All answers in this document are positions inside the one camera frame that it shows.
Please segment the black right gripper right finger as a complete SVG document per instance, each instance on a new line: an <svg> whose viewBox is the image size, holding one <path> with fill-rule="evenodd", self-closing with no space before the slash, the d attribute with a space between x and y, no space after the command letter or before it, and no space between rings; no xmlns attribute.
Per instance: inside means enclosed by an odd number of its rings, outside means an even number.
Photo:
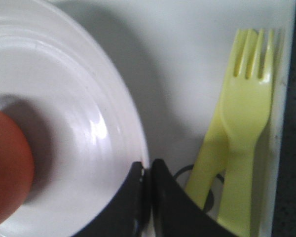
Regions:
<svg viewBox="0 0 296 237"><path fill-rule="evenodd" d="M151 200L157 237L233 237L183 191L162 159L152 163Z"/></svg>

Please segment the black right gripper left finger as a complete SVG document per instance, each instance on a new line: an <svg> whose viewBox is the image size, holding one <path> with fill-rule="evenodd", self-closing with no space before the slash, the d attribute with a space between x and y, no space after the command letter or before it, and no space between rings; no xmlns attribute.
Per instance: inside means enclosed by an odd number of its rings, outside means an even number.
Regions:
<svg viewBox="0 0 296 237"><path fill-rule="evenodd" d="M140 237L149 222L150 183L136 161L107 206L76 237Z"/></svg>

